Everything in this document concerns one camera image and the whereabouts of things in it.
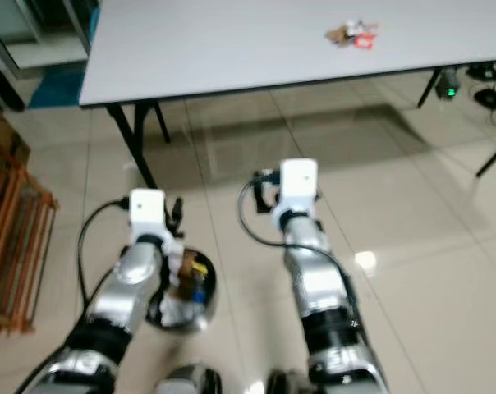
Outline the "brown corrugated cardboard piece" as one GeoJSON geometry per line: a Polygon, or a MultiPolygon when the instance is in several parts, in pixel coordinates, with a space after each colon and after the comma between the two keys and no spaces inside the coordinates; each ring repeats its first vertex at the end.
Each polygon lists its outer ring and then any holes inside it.
{"type": "Polygon", "coordinates": [[[343,24],[337,29],[328,30],[324,37],[339,48],[345,48],[356,38],[356,29],[349,24],[343,24]]]}

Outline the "yellow trash piece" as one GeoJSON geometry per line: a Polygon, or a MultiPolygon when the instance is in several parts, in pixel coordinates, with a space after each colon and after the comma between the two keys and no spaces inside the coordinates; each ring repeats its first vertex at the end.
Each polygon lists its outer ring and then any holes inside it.
{"type": "Polygon", "coordinates": [[[201,263],[199,260],[192,260],[189,268],[189,275],[195,282],[205,282],[209,277],[209,268],[206,263],[201,263]]]}

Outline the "round silver rubbish bin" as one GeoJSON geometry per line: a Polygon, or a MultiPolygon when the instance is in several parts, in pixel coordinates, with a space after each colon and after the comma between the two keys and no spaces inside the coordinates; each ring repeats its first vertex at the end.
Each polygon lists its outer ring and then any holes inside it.
{"type": "Polygon", "coordinates": [[[158,329],[177,332],[199,332],[208,327],[214,316],[214,301],[217,299],[218,271],[212,260],[198,249],[196,260],[206,263],[209,275],[205,282],[198,282],[195,301],[174,300],[169,295],[172,286],[172,265],[168,258],[158,252],[159,287],[147,304],[146,320],[158,329]]]}

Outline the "black forked table leg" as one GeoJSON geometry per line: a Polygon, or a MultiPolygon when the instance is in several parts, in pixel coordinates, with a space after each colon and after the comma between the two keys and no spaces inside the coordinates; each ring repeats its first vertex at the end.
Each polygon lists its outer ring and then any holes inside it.
{"type": "Polygon", "coordinates": [[[165,143],[172,143],[172,136],[169,134],[164,119],[161,102],[158,100],[133,102],[133,123],[129,123],[127,120],[121,104],[110,103],[106,104],[104,108],[108,112],[108,115],[113,118],[117,128],[119,128],[122,139],[124,139],[125,145],[146,186],[151,189],[158,189],[157,181],[155,181],[153,173],[150,171],[147,161],[144,158],[143,149],[145,146],[145,119],[150,110],[154,110],[155,112],[165,143]]]}

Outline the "orange wooden rack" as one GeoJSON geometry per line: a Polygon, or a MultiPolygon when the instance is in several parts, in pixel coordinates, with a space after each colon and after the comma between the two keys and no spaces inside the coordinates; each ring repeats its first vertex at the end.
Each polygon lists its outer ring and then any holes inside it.
{"type": "Polygon", "coordinates": [[[0,112],[0,335],[34,331],[59,207],[28,172],[30,151],[0,112]]]}

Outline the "robot left leg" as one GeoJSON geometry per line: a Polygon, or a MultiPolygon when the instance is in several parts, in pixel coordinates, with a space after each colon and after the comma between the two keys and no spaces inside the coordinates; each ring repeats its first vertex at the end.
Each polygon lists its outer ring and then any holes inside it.
{"type": "Polygon", "coordinates": [[[221,375],[203,364],[174,369],[155,387],[155,394],[222,394],[221,375]]]}

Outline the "blue floor mat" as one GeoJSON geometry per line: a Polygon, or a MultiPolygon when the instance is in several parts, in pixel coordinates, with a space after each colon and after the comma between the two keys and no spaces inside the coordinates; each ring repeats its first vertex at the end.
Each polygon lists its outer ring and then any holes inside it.
{"type": "Polygon", "coordinates": [[[79,108],[84,78],[83,69],[50,69],[44,72],[27,108],[79,108]]]}

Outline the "short black table leg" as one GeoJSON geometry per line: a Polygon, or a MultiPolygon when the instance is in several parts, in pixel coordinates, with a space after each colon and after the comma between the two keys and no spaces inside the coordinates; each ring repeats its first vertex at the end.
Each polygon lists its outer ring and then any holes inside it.
{"type": "Polygon", "coordinates": [[[422,108],[422,106],[424,106],[425,102],[427,102],[428,100],[429,94],[432,93],[434,87],[436,86],[436,83],[439,82],[440,78],[442,78],[442,69],[436,67],[433,69],[431,76],[429,76],[427,86],[425,86],[425,89],[422,90],[420,98],[418,98],[418,102],[416,105],[417,108],[422,108]]]}

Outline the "black device with green light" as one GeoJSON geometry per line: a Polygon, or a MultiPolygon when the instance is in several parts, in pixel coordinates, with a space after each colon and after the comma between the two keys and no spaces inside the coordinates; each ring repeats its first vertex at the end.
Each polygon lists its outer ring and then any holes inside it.
{"type": "Polygon", "coordinates": [[[453,100],[460,88],[461,81],[459,81],[456,69],[440,69],[434,83],[434,93],[439,100],[453,100]]]}

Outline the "slanted black table leg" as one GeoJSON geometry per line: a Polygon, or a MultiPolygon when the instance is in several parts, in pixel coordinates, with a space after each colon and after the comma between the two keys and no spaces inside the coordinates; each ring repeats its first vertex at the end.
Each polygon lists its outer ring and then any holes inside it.
{"type": "Polygon", "coordinates": [[[475,172],[476,179],[480,179],[482,176],[484,176],[485,173],[487,173],[495,163],[496,163],[496,151],[491,155],[491,157],[488,158],[488,161],[485,162],[485,164],[482,165],[481,168],[477,170],[477,172],[475,172]]]}

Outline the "round black floor object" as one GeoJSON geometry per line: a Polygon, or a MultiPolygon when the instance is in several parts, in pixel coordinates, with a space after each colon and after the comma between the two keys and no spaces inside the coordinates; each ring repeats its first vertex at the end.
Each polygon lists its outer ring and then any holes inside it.
{"type": "Polygon", "coordinates": [[[472,98],[482,108],[496,110],[496,89],[480,89],[473,93],[472,98]]]}

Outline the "grey furniture frame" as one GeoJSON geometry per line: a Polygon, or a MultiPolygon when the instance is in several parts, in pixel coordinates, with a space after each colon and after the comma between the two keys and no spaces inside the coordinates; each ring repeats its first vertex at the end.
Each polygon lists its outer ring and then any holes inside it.
{"type": "Polygon", "coordinates": [[[0,59],[9,71],[81,63],[103,0],[0,0],[0,59]]]}

